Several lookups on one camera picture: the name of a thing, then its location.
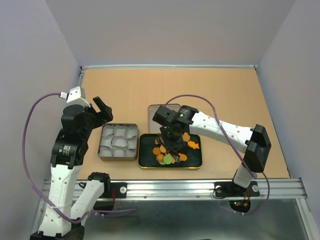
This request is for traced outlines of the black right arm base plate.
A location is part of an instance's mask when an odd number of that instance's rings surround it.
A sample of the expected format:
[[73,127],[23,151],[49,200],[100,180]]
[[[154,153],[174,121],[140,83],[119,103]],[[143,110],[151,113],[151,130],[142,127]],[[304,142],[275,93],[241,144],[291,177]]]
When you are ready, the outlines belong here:
[[256,181],[251,181],[246,188],[232,181],[217,181],[214,183],[213,195],[218,199],[259,197],[260,191]]

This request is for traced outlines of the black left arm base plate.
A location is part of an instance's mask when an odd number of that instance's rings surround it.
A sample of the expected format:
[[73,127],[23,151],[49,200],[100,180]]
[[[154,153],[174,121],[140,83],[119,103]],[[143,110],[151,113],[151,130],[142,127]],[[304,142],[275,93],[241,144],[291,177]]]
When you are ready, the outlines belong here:
[[100,198],[125,199],[127,197],[128,184],[126,182],[111,182],[104,190]]

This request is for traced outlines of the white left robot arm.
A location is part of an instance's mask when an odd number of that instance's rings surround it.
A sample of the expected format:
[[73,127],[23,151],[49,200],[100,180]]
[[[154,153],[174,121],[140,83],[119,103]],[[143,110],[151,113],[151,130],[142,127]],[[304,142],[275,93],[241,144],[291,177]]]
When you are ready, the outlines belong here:
[[86,220],[93,213],[96,201],[111,193],[109,174],[93,172],[88,176],[80,197],[73,201],[92,130],[113,120],[111,107],[98,96],[93,101],[99,111],[86,102],[73,103],[63,110],[62,128],[51,151],[49,195],[36,191],[47,207],[39,229],[30,236],[32,240],[83,239]]

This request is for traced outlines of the silver metal tongs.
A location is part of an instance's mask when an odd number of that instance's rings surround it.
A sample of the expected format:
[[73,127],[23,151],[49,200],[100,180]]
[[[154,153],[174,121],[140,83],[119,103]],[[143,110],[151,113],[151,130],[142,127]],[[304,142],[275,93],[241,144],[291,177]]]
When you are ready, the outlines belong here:
[[[155,147],[152,149],[152,153],[155,155],[155,158],[159,154],[165,155],[171,155],[174,160],[172,161],[172,164],[179,163],[181,160],[181,157],[178,155],[178,152],[170,147],[167,147],[165,145],[165,141],[160,136],[160,134],[157,134],[155,137]],[[165,164],[164,162],[158,162],[160,165],[169,165]]]

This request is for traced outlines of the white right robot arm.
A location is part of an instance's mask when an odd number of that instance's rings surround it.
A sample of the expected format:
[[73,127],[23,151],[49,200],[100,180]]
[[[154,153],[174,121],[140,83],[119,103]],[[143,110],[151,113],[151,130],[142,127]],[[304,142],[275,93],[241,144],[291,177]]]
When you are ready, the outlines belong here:
[[178,111],[161,105],[152,120],[160,125],[158,141],[176,161],[182,160],[187,143],[184,134],[211,138],[230,145],[241,165],[230,182],[231,192],[242,195],[258,173],[263,173],[272,147],[267,130],[257,124],[243,127],[211,117],[196,108],[183,105]]

